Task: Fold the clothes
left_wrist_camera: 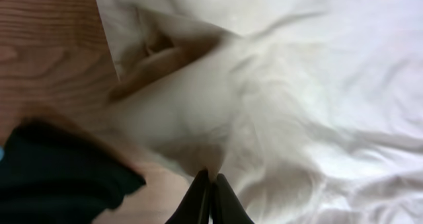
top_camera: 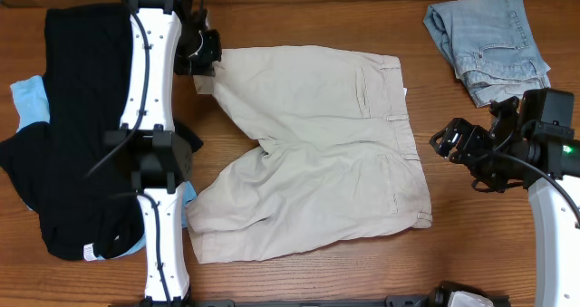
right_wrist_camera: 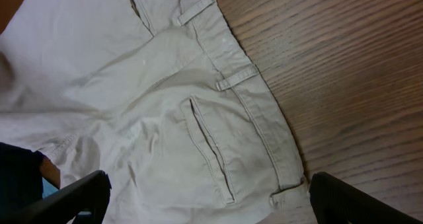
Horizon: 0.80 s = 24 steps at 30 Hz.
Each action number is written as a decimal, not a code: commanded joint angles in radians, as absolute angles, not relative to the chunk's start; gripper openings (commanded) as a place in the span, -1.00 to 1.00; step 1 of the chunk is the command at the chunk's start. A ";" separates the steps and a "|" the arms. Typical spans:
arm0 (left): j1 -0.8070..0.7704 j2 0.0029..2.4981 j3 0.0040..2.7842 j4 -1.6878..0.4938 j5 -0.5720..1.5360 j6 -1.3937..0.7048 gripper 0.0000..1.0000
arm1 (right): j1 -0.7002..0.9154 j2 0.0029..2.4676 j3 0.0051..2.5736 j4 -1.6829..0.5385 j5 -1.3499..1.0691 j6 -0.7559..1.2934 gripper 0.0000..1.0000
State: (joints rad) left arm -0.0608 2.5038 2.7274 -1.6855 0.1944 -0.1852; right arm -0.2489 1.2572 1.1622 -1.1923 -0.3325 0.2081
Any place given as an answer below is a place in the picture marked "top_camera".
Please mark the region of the beige khaki shorts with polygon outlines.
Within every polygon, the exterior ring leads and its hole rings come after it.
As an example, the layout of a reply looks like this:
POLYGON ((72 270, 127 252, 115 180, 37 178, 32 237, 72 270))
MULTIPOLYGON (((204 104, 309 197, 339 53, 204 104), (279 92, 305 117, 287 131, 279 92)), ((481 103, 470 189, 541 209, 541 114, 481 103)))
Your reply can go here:
POLYGON ((264 261, 431 226, 397 57, 226 49, 214 75, 195 84, 257 143, 188 204, 200 263, 264 261))

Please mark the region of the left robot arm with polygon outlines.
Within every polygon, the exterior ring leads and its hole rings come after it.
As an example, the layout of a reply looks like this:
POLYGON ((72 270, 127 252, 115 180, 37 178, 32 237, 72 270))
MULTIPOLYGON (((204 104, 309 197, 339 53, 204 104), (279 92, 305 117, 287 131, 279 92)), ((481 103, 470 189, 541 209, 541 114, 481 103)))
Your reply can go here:
POLYGON ((142 306, 190 306, 182 231, 194 147, 172 112, 175 75, 214 76, 219 33, 204 0, 121 0, 130 13, 132 53, 127 100, 104 142, 140 204, 147 255, 142 306))

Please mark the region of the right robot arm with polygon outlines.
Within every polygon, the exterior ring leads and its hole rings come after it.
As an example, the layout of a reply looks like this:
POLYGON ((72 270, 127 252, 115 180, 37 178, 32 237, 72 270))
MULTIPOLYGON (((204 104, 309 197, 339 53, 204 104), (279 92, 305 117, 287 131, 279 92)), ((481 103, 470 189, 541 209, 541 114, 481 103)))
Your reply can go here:
POLYGON ((579 303, 579 141, 575 96, 549 88, 493 102, 489 130, 453 119, 430 138, 435 152, 468 168, 478 192, 528 193, 536 233, 537 306, 579 303))

